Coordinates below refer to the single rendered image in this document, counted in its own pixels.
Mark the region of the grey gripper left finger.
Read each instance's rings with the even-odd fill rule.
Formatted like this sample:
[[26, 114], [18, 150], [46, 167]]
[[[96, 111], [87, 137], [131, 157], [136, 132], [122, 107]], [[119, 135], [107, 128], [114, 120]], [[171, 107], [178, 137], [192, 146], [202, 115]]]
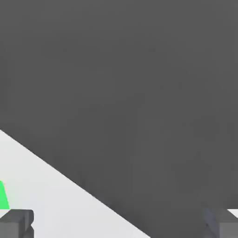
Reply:
[[0, 218], [0, 238], [34, 238], [33, 210], [11, 209]]

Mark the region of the small green cube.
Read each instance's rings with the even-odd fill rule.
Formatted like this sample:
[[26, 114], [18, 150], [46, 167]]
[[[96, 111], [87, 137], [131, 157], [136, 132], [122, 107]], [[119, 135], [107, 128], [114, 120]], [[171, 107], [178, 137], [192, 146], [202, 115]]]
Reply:
[[0, 209], [10, 209], [7, 194], [2, 181], [0, 181]]

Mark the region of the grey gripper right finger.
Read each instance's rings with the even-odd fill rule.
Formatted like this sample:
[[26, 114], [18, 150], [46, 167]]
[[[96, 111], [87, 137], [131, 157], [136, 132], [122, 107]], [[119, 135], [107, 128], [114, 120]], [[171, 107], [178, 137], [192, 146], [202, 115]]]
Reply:
[[227, 209], [205, 208], [204, 221], [214, 238], [238, 238], [238, 218]]

